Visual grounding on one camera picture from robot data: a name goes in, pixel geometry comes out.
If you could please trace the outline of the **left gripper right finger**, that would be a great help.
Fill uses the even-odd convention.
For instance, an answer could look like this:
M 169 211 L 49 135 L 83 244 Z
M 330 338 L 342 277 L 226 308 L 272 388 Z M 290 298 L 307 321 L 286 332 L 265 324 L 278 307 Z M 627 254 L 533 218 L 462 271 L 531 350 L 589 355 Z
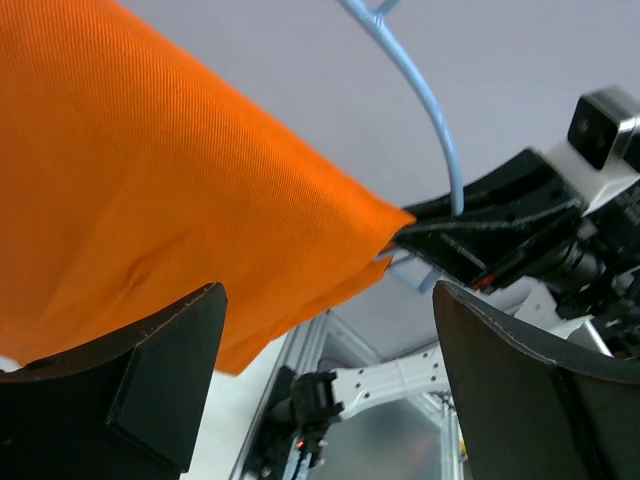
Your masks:
M 433 307 L 475 479 L 636 479 L 639 366 L 440 281 Z

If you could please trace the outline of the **orange trousers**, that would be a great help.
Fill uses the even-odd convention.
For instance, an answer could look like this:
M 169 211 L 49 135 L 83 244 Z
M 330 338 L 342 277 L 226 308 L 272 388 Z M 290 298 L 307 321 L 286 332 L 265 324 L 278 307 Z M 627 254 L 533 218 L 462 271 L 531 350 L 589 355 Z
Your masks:
M 2 3 L 4 356 L 220 283 L 216 366 L 236 375 L 379 281 L 411 222 L 117 3 Z

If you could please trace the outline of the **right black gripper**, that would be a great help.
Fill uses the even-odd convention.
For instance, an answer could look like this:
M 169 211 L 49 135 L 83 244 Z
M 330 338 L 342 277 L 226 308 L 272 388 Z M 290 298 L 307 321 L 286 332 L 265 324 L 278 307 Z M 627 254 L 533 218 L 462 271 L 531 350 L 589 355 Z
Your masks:
M 525 148 L 463 188 L 464 212 L 451 217 L 451 195 L 404 207 L 418 219 L 395 243 L 474 290 L 505 284 L 554 240 L 571 234 L 584 201 Z

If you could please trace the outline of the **light blue hanger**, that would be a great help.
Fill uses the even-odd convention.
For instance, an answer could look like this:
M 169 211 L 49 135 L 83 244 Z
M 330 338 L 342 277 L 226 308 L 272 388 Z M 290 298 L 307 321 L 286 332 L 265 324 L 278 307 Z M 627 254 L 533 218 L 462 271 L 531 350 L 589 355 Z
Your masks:
M 450 185 L 451 206 L 454 215 L 464 211 L 464 183 L 460 158 L 443 110 L 419 68 L 386 25 L 385 18 L 398 1 L 381 1 L 369 7 L 365 1 L 342 0 L 340 5 L 381 47 L 409 83 L 422 107 L 430 117 L 444 154 Z

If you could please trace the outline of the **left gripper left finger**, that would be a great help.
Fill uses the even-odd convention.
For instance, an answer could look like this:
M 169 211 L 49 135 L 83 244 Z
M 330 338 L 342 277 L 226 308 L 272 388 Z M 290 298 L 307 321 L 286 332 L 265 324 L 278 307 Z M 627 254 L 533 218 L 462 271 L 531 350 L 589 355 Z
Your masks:
M 4 479 L 177 479 L 190 468 L 227 297 L 205 285 L 1 375 Z

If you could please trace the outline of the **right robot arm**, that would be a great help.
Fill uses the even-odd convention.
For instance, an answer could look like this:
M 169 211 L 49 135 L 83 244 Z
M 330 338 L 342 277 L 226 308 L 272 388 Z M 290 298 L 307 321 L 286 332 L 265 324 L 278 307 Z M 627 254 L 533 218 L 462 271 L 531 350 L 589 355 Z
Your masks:
M 414 204 L 395 241 L 445 278 L 439 343 L 375 366 L 280 370 L 256 447 L 284 472 L 329 427 L 416 394 L 449 393 L 447 451 L 478 479 L 639 475 L 639 148 L 526 149 L 468 185 L 465 211 Z

